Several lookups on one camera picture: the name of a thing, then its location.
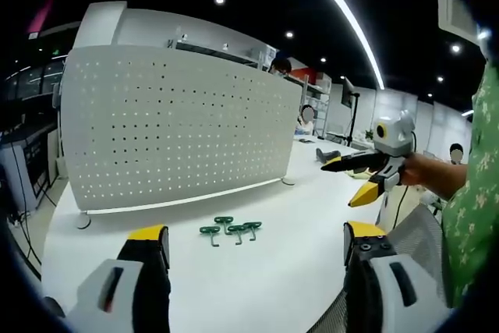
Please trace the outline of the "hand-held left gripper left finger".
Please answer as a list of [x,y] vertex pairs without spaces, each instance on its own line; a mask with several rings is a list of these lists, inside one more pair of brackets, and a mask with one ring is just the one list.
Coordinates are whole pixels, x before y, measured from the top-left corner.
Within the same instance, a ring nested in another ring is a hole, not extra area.
[[169,332],[168,227],[129,234],[118,256],[104,260],[77,289],[68,313],[76,332]]

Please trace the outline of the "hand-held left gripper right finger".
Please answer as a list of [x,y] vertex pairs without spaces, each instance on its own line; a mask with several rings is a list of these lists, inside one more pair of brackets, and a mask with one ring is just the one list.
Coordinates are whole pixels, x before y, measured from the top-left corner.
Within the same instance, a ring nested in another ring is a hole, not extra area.
[[376,225],[344,224],[344,262],[347,332],[434,332],[447,320],[437,281]]

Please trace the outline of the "person's right hand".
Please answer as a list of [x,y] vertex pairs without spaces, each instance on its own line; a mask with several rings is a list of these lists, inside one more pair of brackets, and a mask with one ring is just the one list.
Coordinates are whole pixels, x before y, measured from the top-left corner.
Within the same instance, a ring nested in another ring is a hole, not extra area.
[[404,161],[400,171],[400,185],[417,186],[423,183],[423,167],[425,157],[421,154],[411,153]]

